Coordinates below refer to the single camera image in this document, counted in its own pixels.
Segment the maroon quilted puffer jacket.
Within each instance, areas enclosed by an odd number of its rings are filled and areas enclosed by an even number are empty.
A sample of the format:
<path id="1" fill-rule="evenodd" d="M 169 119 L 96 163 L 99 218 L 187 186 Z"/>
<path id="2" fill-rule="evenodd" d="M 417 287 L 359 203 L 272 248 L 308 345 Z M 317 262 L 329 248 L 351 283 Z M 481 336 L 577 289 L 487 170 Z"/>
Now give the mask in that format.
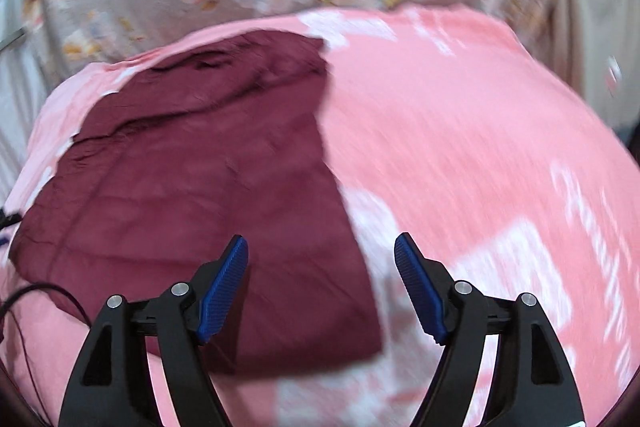
<path id="1" fill-rule="evenodd" d="M 17 229 L 29 282 L 96 314 L 113 294 L 157 296 L 232 236 L 248 269 L 203 350 L 214 373 L 278 375 L 382 349 L 366 262 L 324 160 L 324 44 L 258 30 L 165 58 L 88 113 Z"/>

